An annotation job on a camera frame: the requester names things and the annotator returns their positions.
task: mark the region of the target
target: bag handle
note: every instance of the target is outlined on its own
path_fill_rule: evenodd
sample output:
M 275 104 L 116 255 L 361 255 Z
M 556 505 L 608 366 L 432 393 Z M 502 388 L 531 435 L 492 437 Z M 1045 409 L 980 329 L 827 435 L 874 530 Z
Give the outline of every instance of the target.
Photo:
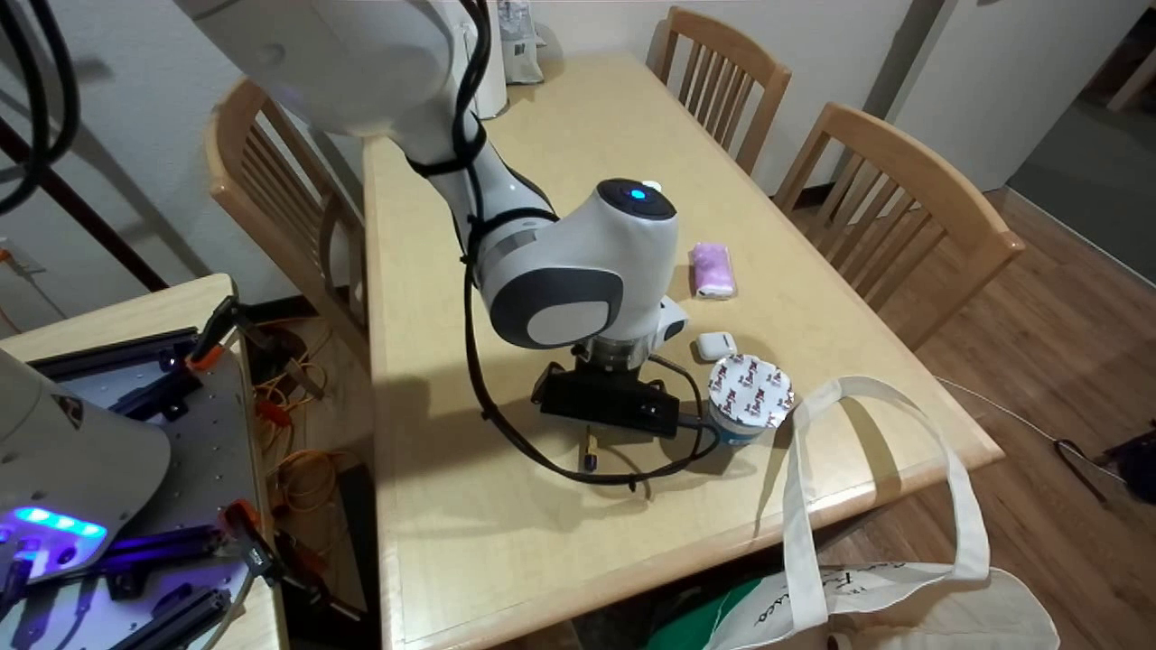
M 846 376 L 835 382 L 816 388 L 806 393 L 793 409 L 793 441 L 788 449 L 788 484 L 782 484 L 782 578 L 788 578 L 788 595 L 792 595 L 792 623 L 793 629 L 811 629 L 827 623 L 827 595 L 822 595 L 822 573 L 816 560 L 816 543 L 808 527 L 808 509 L 806 509 L 806 462 L 800 462 L 800 444 L 808 426 L 832 411 L 839 401 L 847 396 L 874 396 L 883 401 L 899 411 L 907 411 L 927 437 L 939 444 L 939 458 L 947 466 L 947 489 L 948 489 L 948 505 L 954 505 L 954 562 L 911 562 L 904 573 L 904 589 L 894 589 L 894 601 L 907 601 L 911 594 L 958 578 L 958 583 L 983 583 L 988 573 L 988 543 L 983 527 L 983 512 L 966 479 L 964 462 L 948 449 L 948 441 L 939 435 L 939 426 L 894 388 L 877 382 L 869 376 Z

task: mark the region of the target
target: chair backrest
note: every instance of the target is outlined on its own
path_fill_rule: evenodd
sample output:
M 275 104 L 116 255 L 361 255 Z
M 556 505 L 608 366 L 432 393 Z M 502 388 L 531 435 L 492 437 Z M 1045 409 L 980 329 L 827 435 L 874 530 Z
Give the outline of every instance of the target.
M 841 154 L 816 210 L 800 210 L 822 153 Z M 776 207 L 841 279 L 922 347 L 1017 249 L 975 186 L 922 140 L 861 110 L 827 104 L 792 162 Z
M 750 174 L 792 72 L 776 66 L 756 40 L 706 13 L 673 7 L 664 28 L 669 32 L 653 72 L 736 160 L 736 166 Z
M 237 82 L 207 130 L 211 198 L 368 360 L 364 222 L 291 119 Z

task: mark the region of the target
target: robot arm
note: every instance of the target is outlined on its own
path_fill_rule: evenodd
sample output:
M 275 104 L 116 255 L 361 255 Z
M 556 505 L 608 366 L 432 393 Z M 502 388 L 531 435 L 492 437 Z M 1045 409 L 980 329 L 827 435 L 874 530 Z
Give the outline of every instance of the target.
M 679 329 L 664 300 L 673 201 L 604 182 L 556 222 L 460 110 L 478 24 L 470 0 L 177 0 L 270 98 L 349 137 L 392 137 L 444 196 L 492 324 L 517 347 L 569 347 L 639 370 Z

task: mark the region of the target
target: white bag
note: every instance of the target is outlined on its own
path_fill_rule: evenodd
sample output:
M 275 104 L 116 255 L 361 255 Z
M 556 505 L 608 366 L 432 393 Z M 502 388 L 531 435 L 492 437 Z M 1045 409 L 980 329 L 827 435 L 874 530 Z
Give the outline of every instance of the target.
M 904 409 L 939 444 L 954 505 L 954 562 L 877 562 L 820 572 L 806 512 L 800 444 L 811 419 L 846 396 L 877 396 Z M 762 578 L 712 633 L 706 647 L 1058 647 L 1054 624 L 1035 595 L 1007 572 L 988 573 L 983 512 L 964 462 L 932 419 L 899 391 L 847 376 L 793 409 L 782 484 L 782 573 Z

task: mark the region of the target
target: wooden table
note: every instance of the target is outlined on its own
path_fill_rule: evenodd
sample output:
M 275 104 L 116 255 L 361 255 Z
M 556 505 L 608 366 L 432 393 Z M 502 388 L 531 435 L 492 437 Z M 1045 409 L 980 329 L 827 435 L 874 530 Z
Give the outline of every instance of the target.
M 202 329 L 211 306 L 231 296 L 226 276 L 209 276 L 161 293 L 146 293 L 127 302 L 113 302 L 79 318 L 66 318 L 10 340 L 0 347 L 10 358 L 54 358 L 90 347 L 113 347 L 155 331 Z M 216 647 L 284 647 L 280 603 L 268 583 L 254 578 L 237 617 L 224 629 Z
M 868 373 L 907 391 L 966 466 L 1000 449 L 808 249 L 764 192 L 633 59 L 567 60 L 545 87 L 517 93 L 492 125 L 510 166 L 539 182 L 558 212 L 604 177 L 662 182 L 679 207 L 673 296 L 688 329 L 664 347 L 726 329 L 808 388 Z M 368 296 L 375 382 L 379 589 L 391 647 L 488 647 L 645 594 L 779 543 L 779 509 L 756 535 L 762 484 L 779 484 L 779 449 L 750 444 L 723 472 L 653 479 L 653 500 L 556 479 L 517 454 L 473 401 L 463 360 L 463 269 L 444 201 L 391 140 L 364 153 Z M 723 243 L 736 300 L 688 300 L 685 254 Z M 549 358 L 492 337 L 480 358 L 494 401 L 531 441 L 578 458 L 582 426 L 545 422 L 527 393 Z M 816 524 L 846 519 L 939 479 L 935 449 L 912 422 L 868 403 L 877 422 L 832 414 L 811 430 Z

